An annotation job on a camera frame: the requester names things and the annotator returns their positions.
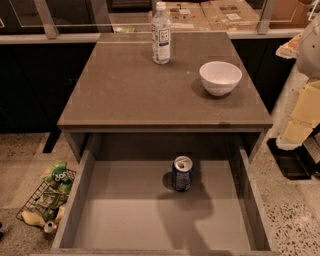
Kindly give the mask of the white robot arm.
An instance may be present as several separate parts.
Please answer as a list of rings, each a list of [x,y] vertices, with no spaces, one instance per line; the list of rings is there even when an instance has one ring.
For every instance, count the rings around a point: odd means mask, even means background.
[[[320,14],[304,31],[280,46],[276,55],[296,59],[297,70],[311,82],[298,90],[298,96],[288,120],[280,129],[276,145],[282,150],[301,146],[320,124]]]

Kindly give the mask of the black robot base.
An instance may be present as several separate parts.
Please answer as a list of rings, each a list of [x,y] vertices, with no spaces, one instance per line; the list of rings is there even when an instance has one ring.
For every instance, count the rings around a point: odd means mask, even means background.
[[[320,175],[320,162],[304,145],[286,151],[277,147],[275,138],[269,139],[267,145],[282,175],[289,180],[306,180]]]

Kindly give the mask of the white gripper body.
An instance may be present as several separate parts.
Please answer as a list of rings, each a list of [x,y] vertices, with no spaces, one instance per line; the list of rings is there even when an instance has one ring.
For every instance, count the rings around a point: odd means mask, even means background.
[[[320,80],[305,84],[289,115],[284,130],[276,139],[282,150],[294,150],[301,146],[312,131],[320,124]]]

